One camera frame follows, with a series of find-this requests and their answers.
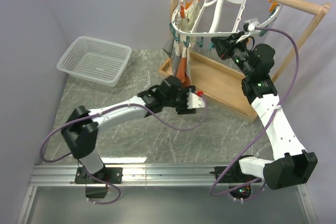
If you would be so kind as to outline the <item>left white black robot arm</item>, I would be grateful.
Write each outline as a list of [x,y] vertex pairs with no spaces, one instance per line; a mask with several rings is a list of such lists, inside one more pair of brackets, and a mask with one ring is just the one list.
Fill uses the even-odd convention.
[[100,133],[127,121],[155,115],[164,108],[174,108],[177,114],[194,114],[204,105],[194,86],[184,87],[179,78],[169,76],[124,102],[91,110],[77,107],[61,134],[87,177],[94,183],[108,182],[110,176],[96,151]]

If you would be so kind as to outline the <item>orange underwear with beige waistband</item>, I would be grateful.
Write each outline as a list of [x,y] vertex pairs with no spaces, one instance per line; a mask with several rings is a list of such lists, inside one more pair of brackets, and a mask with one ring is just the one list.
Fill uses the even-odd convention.
[[182,83],[182,86],[191,85],[191,69],[190,69],[190,51],[184,48],[176,76]]

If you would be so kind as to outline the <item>white oval clip hanger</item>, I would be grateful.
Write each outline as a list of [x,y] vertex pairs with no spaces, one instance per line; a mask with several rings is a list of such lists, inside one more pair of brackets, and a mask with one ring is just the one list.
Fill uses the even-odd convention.
[[271,0],[198,0],[200,12],[193,29],[180,29],[180,5],[185,9],[194,0],[179,0],[172,11],[170,30],[175,37],[227,37],[243,29],[243,22],[258,18],[261,27],[270,25],[279,15],[282,5]]

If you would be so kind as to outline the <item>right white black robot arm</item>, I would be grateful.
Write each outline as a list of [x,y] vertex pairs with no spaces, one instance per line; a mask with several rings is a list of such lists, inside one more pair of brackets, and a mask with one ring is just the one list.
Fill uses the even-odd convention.
[[296,137],[281,107],[283,101],[269,75],[274,66],[275,50],[267,44],[247,48],[248,38],[241,33],[229,37],[213,37],[211,42],[218,56],[231,59],[244,74],[242,91],[257,113],[267,134],[273,160],[240,153],[217,178],[231,172],[232,178],[243,182],[249,176],[263,180],[272,189],[305,184],[313,173],[318,159],[308,152]]

